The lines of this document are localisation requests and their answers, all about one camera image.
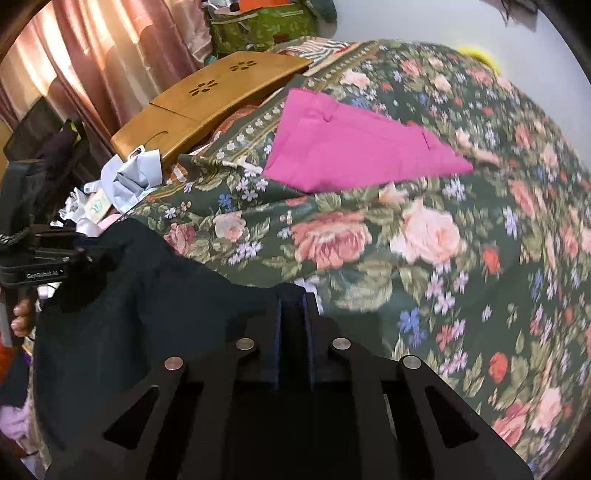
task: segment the human hand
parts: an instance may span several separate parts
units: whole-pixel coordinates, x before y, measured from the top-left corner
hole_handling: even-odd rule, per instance
[[[31,288],[25,299],[21,300],[14,307],[15,319],[10,324],[14,335],[26,337],[33,331],[35,326],[35,302],[37,301],[37,289]]]

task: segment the finger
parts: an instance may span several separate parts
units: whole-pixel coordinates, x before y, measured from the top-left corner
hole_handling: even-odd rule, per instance
[[[30,333],[31,332],[29,332],[28,330],[14,330],[14,335],[19,338],[25,338],[29,336]]]
[[[19,317],[10,324],[12,331],[18,337],[26,337],[32,331],[31,319]]]
[[[14,315],[18,317],[26,317],[33,312],[35,302],[32,299],[21,300],[16,307],[14,307]]]

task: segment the yellow object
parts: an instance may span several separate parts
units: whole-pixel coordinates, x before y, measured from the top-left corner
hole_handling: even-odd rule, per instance
[[[483,64],[488,65],[497,74],[501,74],[501,68],[499,64],[484,50],[480,50],[476,47],[461,47],[457,49],[458,52],[468,55],[473,59],[481,61]]]

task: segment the crumpled paper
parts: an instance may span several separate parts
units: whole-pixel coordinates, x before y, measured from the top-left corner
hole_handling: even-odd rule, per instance
[[[113,206],[127,213],[162,184],[160,151],[140,153],[125,163],[114,156],[103,167],[100,182]]]
[[[74,188],[70,192],[70,196],[66,199],[64,208],[58,212],[60,218],[64,221],[72,220],[72,222],[78,223],[78,220],[85,215],[86,203],[88,203],[88,197],[77,188]]]

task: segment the wooden lap desk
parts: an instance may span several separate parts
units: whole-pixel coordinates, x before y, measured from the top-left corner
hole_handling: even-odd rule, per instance
[[[228,55],[157,96],[111,138],[111,144],[123,161],[140,145],[158,149],[163,168],[168,168],[228,115],[266,98],[310,63],[267,52]]]

